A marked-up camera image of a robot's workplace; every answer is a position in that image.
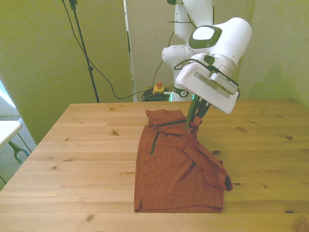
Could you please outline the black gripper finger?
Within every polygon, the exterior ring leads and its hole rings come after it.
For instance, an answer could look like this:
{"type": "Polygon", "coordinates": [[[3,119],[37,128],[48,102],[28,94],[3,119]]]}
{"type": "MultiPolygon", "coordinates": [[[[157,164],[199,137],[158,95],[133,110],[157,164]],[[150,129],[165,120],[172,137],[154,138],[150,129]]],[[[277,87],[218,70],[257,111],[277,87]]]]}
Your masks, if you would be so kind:
{"type": "Polygon", "coordinates": [[[200,107],[200,97],[195,97],[189,107],[187,119],[185,123],[185,129],[187,130],[189,128],[189,123],[193,122],[195,119],[196,111],[200,107]]]}
{"type": "Polygon", "coordinates": [[[199,107],[198,107],[198,111],[196,113],[196,115],[199,118],[203,118],[205,116],[205,114],[207,113],[208,109],[210,108],[210,103],[207,101],[200,101],[199,107]]]}

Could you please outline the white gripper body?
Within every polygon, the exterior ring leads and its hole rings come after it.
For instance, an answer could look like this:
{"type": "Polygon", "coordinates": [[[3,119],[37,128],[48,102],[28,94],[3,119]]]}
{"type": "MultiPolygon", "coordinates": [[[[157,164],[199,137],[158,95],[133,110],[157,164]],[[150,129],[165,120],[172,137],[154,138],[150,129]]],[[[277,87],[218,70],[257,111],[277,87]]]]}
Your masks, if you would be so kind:
{"type": "Polygon", "coordinates": [[[239,93],[230,94],[208,79],[210,72],[198,63],[185,65],[176,78],[181,88],[209,102],[229,114],[233,111],[239,93]]]}

